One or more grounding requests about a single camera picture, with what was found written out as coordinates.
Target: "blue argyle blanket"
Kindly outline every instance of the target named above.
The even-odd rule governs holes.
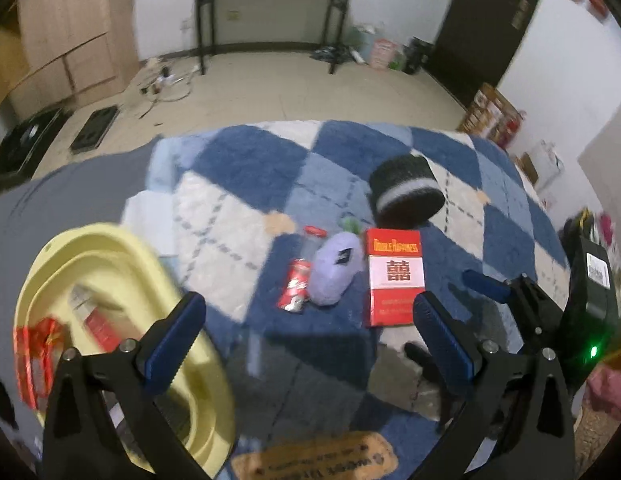
[[[345,217],[372,226],[367,179],[404,153],[428,159],[446,196],[420,229],[427,288],[475,333],[516,351],[508,309],[467,290],[462,271],[500,280],[525,272],[564,307],[569,270],[536,193],[495,144],[391,124],[288,121],[156,146],[147,187],[175,196],[178,278],[209,305],[206,330],[236,399],[235,454],[378,431],[399,458],[390,477],[405,480],[436,443],[436,422],[416,408],[420,370],[402,352],[406,342],[423,344],[417,330],[364,328],[362,274],[334,308],[279,310],[301,237],[265,229],[273,216],[329,235]],[[233,473],[226,466],[221,475]]]

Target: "tiled floor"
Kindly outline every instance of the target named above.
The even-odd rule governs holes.
[[[188,73],[195,58],[174,60],[176,75]],[[68,120],[50,146],[34,177],[70,162],[137,148],[153,137],[178,136],[232,124],[287,120],[348,120],[387,122],[453,130],[463,108],[431,76],[376,72],[349,63],[328,74],[328,65],[307,54],[224,54],[209,62],[206,76],[192,78],[191,94],[183,100],[150,102],[138,88],[147,78],[142,70],[122,94],[81,108]],[[72,156],[71,142],[96,109],[121,106],[100,147]]]

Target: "blue gripper pad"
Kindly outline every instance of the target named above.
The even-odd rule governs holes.
[[[138,370],[144,376],[144,389],[151,395],[164,393],[195,338],[204,327],[206,301],[196,292],[188,292],[172,312],[153,323],[140,342]]]
[[[473,333],[453,319],[430,291],[415,297],[413,322],[424,338],[446,388],[454,395],[466,396],[481,367],[481,354]]]
[[[497,303],[508,303],[511,295],[511,288],[506,283],[498,282],[490,276],[486,276],[476,270],[464,270],[462,272],[462,283],[468,288],[497,301]]]

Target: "black tag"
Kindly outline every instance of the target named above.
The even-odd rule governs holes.
[[[339,251],[337,253],[337,260],[335,260],[335,263],[337,265],[346,265],[350,261],[351,251],[352,251],[351,248],[344,249],[343,251]]]

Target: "trash can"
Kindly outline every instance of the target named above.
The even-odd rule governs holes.
[[[422,68],[422,65],[427,62],[428,56],[432,50],[432,43],[420,40],[419,38],[413,38],[411,44],[404,47],[404,54],[406,56],[404,72],[411,75],[418,72],[419,69]]]

